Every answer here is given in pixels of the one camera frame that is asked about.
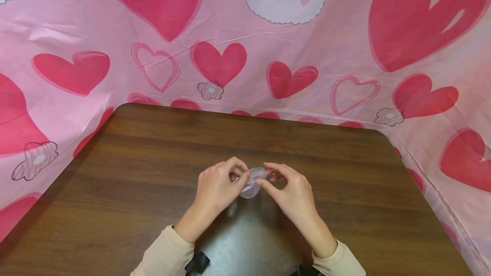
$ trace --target wrist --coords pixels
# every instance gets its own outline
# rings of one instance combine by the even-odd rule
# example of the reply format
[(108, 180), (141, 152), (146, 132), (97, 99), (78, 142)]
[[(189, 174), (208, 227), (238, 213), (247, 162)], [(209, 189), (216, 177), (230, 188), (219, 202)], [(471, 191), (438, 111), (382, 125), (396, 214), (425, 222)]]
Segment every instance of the wrist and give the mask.
[(316, 214), (312, 218), (309, 218), (299, 230), (317, 257), (326, 259), (335, 253), (338, 247), (337, 241), (320, 215)]
[(191, 205), (181, 220), (174, 226), (174, 230), (187, 243), (194, 244), (212, 224), (213, 220), (214, 218), (203, 213), (203, 210)]

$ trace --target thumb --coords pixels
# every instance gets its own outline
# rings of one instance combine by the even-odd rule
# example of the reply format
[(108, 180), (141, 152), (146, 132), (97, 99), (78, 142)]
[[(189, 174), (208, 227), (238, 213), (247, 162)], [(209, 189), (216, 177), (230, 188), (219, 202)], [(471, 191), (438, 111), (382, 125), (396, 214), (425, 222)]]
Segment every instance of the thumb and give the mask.
[(242, 189), (246, 186), (248, 180), (249, 180), (249, 172), (245, 172), (242, 175), (240, 175), (239, 180), (237, 180), (235, 184), (235, 188), (239, 190), (239, 193), (242, 191)]
[(256, 180), (256, 183), (260, 185), (263, 189), (265, 189), (266, 192), (268, 192), (268, 194), (271, 195), (271, 197), (276, 201), (280, 190), (275, 188), (275, 186), (272, 185), (271, 182), (265, 179), (258, 179)]

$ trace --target forearm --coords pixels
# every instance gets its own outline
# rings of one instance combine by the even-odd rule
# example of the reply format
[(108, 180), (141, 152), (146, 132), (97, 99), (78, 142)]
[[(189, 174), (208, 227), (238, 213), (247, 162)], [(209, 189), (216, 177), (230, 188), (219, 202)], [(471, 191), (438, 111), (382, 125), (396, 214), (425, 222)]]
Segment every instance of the forearm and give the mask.
[(316, 214), (311, 218), (306, 218), (297, 227), (318, 257), (327, 258), (335, 253), (338, 247), (337, 241), (319, 215)]
[(187, 243), (194, 244), (201, 234), (210, 227), (214, 219), (215, 216), (211, 215), (210, 212), (192, 205), (174, 229)]
[(187, 243), (168, 226), (145, 251), (143, 260), (130, 276), (184, 276), (184, 267), (194, 254), (194, 244)]
[(299, 230), (312, 247), (313, 267), (327, 276), (365, 276), (365, 270), (349, 248), (337, 241), (318, 215), (308, 218)]

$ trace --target brown tabletop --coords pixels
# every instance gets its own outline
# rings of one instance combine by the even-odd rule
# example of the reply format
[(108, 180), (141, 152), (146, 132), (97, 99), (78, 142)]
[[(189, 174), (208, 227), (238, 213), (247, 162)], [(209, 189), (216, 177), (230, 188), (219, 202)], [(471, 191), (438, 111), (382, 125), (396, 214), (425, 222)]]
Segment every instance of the brown tabletop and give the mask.
[[(128, 104), (0, 244), (2, 276), (127, 276), (231, 156), (286, 163), (368, 275), (472, 275), (389, 141), (371, 130)], [(287, 276), (310, 248), (266, 193), (198, 241), (204, 276)]]

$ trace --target hand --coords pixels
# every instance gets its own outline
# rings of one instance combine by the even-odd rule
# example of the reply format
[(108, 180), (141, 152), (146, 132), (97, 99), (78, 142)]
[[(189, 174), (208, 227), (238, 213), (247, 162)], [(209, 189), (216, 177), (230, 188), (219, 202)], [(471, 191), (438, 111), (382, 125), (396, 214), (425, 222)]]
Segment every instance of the hand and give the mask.
[(268, 180), (261, 179), (256, 183), (271, 195), (285, 215), (300, 230), (316, 256), (320, 258), (331, 256), (336, 251), (337, 241), (317, 213), (312, 186), (307, 178), (285, 164), (264, 163), (264, 165), (274, 174), (274, 180), (278, 175), (283, 176), (287, 179), (287, 185), (283, 190), (279, 190)]
[[(239, 177), (232, 182), (232, 176)], [(193, 244), (214, 219), (239, 196), (249, 179), (246, 164), (232, 157), (201, 172), (193, 205), (174, 229)]]

